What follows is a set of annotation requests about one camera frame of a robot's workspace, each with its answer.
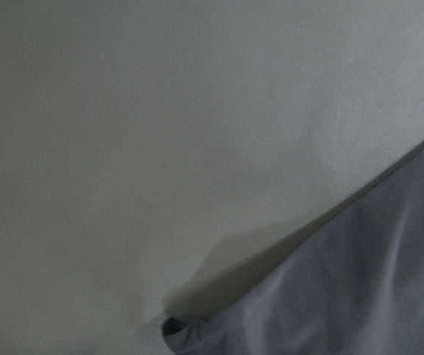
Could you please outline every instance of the white wall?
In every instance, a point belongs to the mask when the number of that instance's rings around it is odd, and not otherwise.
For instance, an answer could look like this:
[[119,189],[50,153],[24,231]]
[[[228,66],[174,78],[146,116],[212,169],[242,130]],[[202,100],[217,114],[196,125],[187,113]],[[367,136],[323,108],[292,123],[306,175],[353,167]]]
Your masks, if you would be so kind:
[[423,139],[424,1],[0,1],[0,355],[167,354]]

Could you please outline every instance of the beige surface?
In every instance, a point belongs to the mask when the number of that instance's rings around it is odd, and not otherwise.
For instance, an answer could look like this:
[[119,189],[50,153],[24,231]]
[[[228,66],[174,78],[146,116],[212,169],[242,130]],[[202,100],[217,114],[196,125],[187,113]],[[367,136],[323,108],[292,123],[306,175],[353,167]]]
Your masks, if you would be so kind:
[[424,1],[0,1],[0,355],[167,354],[422,139]]

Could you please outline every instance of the gray cloth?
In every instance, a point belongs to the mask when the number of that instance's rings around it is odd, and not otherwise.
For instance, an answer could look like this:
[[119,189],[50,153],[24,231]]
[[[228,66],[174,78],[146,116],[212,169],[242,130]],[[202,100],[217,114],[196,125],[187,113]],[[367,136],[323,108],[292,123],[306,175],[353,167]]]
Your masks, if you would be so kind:
[[424,354],[424,145],[240,300],[163,335],[183,355]]

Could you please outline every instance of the cloth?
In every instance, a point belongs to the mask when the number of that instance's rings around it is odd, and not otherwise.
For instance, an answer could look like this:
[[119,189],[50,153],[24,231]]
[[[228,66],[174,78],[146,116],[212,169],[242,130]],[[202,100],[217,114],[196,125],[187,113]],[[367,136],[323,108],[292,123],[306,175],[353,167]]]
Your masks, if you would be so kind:
[[424,144],[240,300],[163,335],[183,355],[424,354]]

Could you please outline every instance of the gray fabric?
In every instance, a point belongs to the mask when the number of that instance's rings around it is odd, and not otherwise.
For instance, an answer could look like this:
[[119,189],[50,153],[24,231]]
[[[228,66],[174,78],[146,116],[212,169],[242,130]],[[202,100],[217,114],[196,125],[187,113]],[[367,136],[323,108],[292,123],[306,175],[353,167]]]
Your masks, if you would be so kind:
[[233,305],[163,325],[176,354],[424,354],[424,146]]

